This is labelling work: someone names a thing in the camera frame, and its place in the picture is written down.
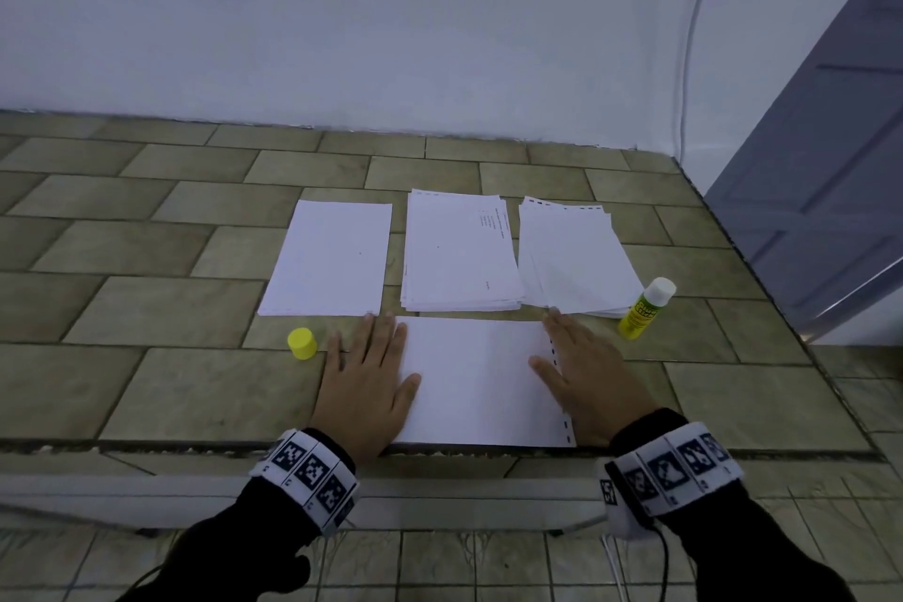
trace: right hand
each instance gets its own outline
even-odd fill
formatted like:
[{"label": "right hand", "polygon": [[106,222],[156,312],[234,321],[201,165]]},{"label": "right hand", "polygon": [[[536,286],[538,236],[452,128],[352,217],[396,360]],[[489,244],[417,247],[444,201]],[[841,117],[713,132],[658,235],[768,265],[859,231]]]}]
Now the right hand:
[{"label": "right hand", "polygon": [[580,445],[608,445],[618,431],[661,407],[627,370],[614,345],[554,308],[543,326],[561,373],[542,357],[530,357],[529,363],[570,414]]}]

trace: white cap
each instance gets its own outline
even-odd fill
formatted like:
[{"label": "white cap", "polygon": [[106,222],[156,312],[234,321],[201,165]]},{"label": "white cap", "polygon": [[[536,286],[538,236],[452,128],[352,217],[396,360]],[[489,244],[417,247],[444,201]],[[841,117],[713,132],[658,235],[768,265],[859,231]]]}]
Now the white cap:
[{"label": "white cap", "polygon": [[652,283],[643,291],[643,298],[657,308],[663,308],[671,300],[671,296],[677,290],[670,278],[660,276],[653,279]]}]

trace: wristband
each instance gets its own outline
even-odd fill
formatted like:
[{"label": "wristband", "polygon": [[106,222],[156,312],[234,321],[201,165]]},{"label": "wristband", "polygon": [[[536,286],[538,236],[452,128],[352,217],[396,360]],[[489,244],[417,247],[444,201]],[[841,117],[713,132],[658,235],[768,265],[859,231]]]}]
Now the wristband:
[{"label": "wristband", "polygon": [[282,488],[327,538],[354,507],[359,486],[330,448],[295,429],[280,436],[249,475]]},{"label": "wristband", "polygon": [[606,502],[624,500],[640,524],[695,502],[743,477],[739,464],[701,423],[686,424],[605,465]]}]

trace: black sleeve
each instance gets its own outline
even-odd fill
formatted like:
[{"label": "black sleeve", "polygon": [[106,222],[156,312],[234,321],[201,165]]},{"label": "black sleeve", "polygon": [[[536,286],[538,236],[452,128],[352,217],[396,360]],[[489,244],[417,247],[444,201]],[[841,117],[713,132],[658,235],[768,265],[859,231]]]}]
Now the black sleeve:
[{"label": "black sleeve", "polygon": [[[355,471],[348,453],[329,436],[314,428],[304,432]],[[265,592],[286,594],[310,578],[310,562],[295,555],[319,535],[301,506],[281,488],[252,478],[232,506],[196,523],[176,540],[152,582],[119,599],[255,602]]]},{"label": "black sleeve", "polygon": [[[615,436],[611,453],[625,455],[685,423],[677,412],[653,412]],[[740,482],[659,519],[696,563],[699,602],[769,598],[855,602],[843,579],[797,548]]]}]

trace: left hand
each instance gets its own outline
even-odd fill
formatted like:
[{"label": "left hand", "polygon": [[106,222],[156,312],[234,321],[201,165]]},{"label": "left hand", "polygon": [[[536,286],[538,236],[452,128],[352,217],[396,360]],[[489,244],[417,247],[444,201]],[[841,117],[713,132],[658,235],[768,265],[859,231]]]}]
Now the left hand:
[{"label": "left hand", "polygon": [[341,445],[357,467],[376,459],[395,440],[411,410],[421,377],[412,373],[398,385],[406,337],[407,326],[396,328],[391,314],[366,315],[343,368],[341,335],[330,336],[310,426]]}]

